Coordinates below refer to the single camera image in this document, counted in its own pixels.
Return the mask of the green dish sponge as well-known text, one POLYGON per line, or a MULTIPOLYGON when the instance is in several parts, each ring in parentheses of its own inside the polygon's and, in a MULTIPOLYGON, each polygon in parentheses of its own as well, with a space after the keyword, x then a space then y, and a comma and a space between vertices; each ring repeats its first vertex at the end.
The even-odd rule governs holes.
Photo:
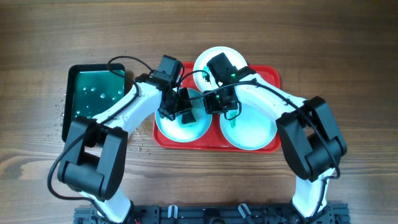
POLYGON ((196 118, 194 117, 194 114, 191 111, 184 113, 182 115, 182 118, 181 118, 181 124, 182 125, 192 124, 192 123, 195 123, 196 121, 197 120, 196 120, 196 118))

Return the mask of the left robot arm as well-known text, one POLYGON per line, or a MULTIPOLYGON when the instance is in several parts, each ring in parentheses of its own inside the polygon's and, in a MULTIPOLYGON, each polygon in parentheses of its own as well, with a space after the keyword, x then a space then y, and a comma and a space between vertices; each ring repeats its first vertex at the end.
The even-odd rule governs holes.
POLYGON ((49 176, 81 194, 96 209, 90 222, 139 223, 134 204, 120 188, 124 175, 127 140, 152 113, 162 109, 176 118, 181 100, 174 90, 178 73, 155 70, 142 74, 132 90, 115 105, 93 118, 78 116, 70 124, 63 152, 49 176))

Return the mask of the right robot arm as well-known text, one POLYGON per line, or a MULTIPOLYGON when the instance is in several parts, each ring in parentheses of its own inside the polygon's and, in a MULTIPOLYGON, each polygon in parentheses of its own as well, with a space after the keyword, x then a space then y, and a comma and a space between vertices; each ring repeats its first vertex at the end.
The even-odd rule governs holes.
POLYGON ((206 79, 216 87, 204 91, 208 111, 226 113, 255 108, 276 125, 284 157, 296 175, 292 205, 303 221, 313 222, 326 207, 329 181, 340 177, 340 160, 347 145, 327 102, 282 91, 249 67, 208 67, 206 79))

